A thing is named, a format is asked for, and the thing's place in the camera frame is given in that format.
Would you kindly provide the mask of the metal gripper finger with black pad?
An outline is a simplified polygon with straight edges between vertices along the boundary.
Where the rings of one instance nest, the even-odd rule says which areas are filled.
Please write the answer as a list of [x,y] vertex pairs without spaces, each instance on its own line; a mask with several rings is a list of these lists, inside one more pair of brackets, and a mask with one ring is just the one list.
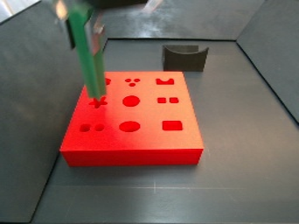
[[65,36],[67,42],[69,44],[69,48],[75,48],[75,40],[71,30],[71,21],[69,21],[69,13],[68,13],[68,7],[64,2],[64,0],[49,0],[51,3],[51,9],[56,16],[56,21],[60,25],[60,30],[63,31],[63,34]]

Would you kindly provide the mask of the metal gripper finger with bolt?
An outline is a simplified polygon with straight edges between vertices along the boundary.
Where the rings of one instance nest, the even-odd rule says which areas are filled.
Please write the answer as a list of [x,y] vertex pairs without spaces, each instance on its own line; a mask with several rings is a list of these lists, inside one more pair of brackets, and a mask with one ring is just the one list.
[[93,11],[88,21],[89,51],[93,56],[96,68],[103,69],[103,49],[107,43],[105,25],[101,22],[101,12]]

